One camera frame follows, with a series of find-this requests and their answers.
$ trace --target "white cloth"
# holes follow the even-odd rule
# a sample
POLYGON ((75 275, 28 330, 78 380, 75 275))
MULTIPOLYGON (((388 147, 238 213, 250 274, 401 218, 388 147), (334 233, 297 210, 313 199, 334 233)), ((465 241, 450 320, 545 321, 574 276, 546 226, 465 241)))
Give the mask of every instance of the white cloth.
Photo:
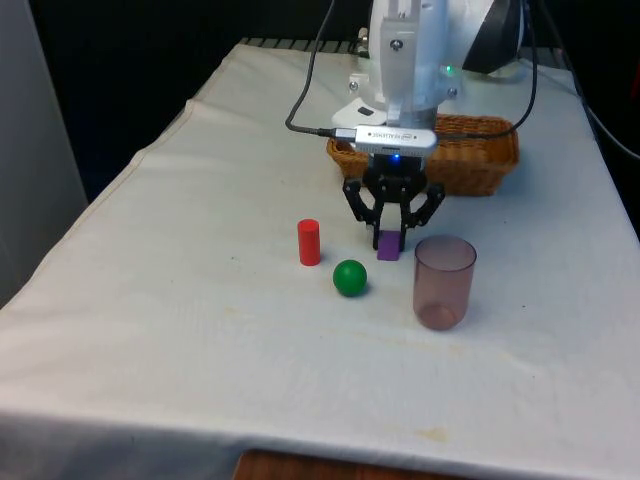
MULTIPOLYGON (((2 311, 14 450, 0 464, 225 478, 263 447, 490 479, 639 477, 640 251, 579 101, 541 78, 499 194, 447 198, 381 263, 325 141, 283 127, 307 60, 236 47, 2 311), (297 259, 305 217, 317 268, 297 259), (411 251, 442 232, 479 260, 467 319, 434 333, 412 312, 411 251), (332 286, 345 258, 368 269, 363 298, 332 286)), ((351 62, 319 56, 299 123, 347 103, 351 62)), ((459 108, 517 120, 525 73, 470 80, 459 108)))

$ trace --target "clear plastic cup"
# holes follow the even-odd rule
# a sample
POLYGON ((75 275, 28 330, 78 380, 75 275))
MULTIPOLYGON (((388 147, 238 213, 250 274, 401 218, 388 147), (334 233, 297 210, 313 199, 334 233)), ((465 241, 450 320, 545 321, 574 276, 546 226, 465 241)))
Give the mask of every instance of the clear plastic cup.
POLYGON ((429 237, 416 247, 413 310, 425 327, 449 330, 469 306, 478 255, 468 242, 449 235, 429 237))

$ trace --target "wicker basket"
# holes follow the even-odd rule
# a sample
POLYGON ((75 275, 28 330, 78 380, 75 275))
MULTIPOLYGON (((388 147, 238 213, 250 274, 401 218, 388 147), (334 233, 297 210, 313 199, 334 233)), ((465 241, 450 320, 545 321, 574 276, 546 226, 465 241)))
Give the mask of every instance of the wicker basket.
MULTIPOLYGON (((498 133, 511 123, 496 117, 438 115, 436 133, 498 133)), ((327 152, 345 178, 360 178, 368 164, 366 153, 355 152, 348 143, 329 140, 327 152)), ((443 140, 427 162, 427 177, 442 183, 448 195, 493 195, 520 156, 518 134, 492 140, 443 140)))

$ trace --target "black cable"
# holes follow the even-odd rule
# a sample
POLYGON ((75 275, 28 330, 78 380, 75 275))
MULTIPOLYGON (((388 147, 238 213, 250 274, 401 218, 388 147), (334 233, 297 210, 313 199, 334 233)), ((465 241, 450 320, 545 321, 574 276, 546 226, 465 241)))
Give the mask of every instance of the black cable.
POLYGON ((553 20, 553 17, 551 16, 551 12, 549 12, 549 9, 547 8, 547 3, 544 0, 538 0, 538 4, 540 6, 540 11, 544 16, 544 19, 546 20, 547 25, 551 30, 551 34, 553 35, 553 38, 556 41, 556 44, 562 51, 562 58, 564 60, 564 63, 567 64, 567 68, 569 69, 569 71, 571 72, 571 75, 573 76, 573 83, 575 83, 578 97, 580 97, 580 100, 582 101, 583 105, 585 106, 585 108, 587 108, 587 111, 588 111, 589 106, 587 105, 587 97, 585 96, 584 91, 582 90, 582 85, 580 84, 580 80, 578 80, 576 69, 573 68, 573 63, 569 58, 569 52, 567 50, 567 47, 565 46, 564 40, 562 39, 562 35, 560 35, 560 30, 558 30, 558 26, 556 25, 556 22, 553 20))
POLYGON ((598 118, 598 116, 595 114, 595 112, 591 109, 591 107, 587 103, 587 97, 584 94, 584 90, 582 90, 582 85, 580 84, 580 80, 578 79, 578 74, 577 74, 577 72, 576 72, 576 70, 575 70, 575 68, 573 66, 573 63, 571 62, 571 58, 569 57, 569 51, 567 50, 567 47, 565 46, 564 40, 562 39, 562 35, 560 35, 560 30, 558 29, 558 26, 556 25, 556 22, 553 19, 553 16, 551 15, 551 12, 549 12, 549 9, 547 8, 547 4, 546 4, 545 0, 538 0, 538 2, 540 2, 540 11, 542 12, 542 15, 544 15, 544 17, 545 17, 545 20, 547 22, 547 25, 549 26, 549 29, 551 30, 551 33, 552 33, 552 35, 554 37, 554 40, 556 41, 558 47, 562 51, 562 58, 564 60, 564 63, 567 64, 567 68, 569 69, 569 71, 571 72, 571 75, 573 76, 573 83, 575 84, 575 87, 576 87, 576 93, 578 94, 578 98, 580 98, 580 101, 582 102, 582 106, 584 107, 584 109, 587 112, 588 116, 591 117, 593 123, 595 123, 600 128, 600 130, 602 130, 602 132, 607 137, 609 137, 609 139, 619 149, 621 149, 624 153, 629 155, 631 158, 634 158, 636 160, 640 160, 640 155, 638 153, 634 152, 633 150, 627 148, 620 140, 618 140, 607 129, 607 127, 605 127, 604 123, 598 118))
POLYGON ((284 124, 286 127, 292 132, 297 133, 306 133, 308 135, 318 135, 320 137, 331 137, 334 134, 334 129, 331 128, 309 128, 309 127, 301 127, 299 125, 294 125, 293 119, 298 113, 302 102, 309 93, 309 87, 311 86, 311 79, 313 78, 313 69, 316 64, 316 55, 318 54, 318 49, 320 46, 320 42, 322 41, 322 37, 324 36, 324 32, 327 29, 327 25, 329 24, 329 20, 331 19, 331 15, 333 14, 333 9, 336 5, 336 0, 331 0, 331 4, 329 5, 329 9, 327 10, 326 15, 324 16, 324 20, 322 21, 322 25, 320 25, 320 29, 318 30, 318 35, 316 36, 315 44, 313 45, 313 51, 311 52, 311 58, 309 59, 309 68, 307 69, 307 80, 305 81, 304 88, 302 89, 302 93, 300 93, 300 97, 291 108, 289 112, 289 116, 285 120, 284 124))
POLYGON ((531 40, 531 49, 532 49, 532 63, 533 63, 533 74, 531 79, 531 98, 529 99, 529 105, 527 106, 527 110, 524 112, 524 115, 517 123, 515 123, 511 128, 505 130, 503 132, 498 133, 451 133, 446 135, 438 135, 439 140, 467 140, 467 139, 485 139, 492 140, 495 138, 507 137, 514 133, 518 128, 520 128, 524 122, 526 122, 533 111, 533 107, 536 103, 536 96, 538 94, 538 65, 539 65, 539 57, 538 57, 538 44, 536 41, 536 32, 533 28, 533 21, 531 20, 531 7, 529 5, 529 0, 523 0, 523 14, 525 23, 527 25, 527 29, 529 30, 529 38, 531 40))

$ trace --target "red block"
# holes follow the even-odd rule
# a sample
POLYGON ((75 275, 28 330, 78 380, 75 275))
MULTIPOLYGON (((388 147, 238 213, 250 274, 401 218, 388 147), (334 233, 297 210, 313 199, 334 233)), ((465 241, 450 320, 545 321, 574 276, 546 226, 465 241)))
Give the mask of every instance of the red block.
POLYGON ((320 224, 316 220, 302 220, 298 223, 298 246, 300 263, 314 267, 320 263, 320 224))

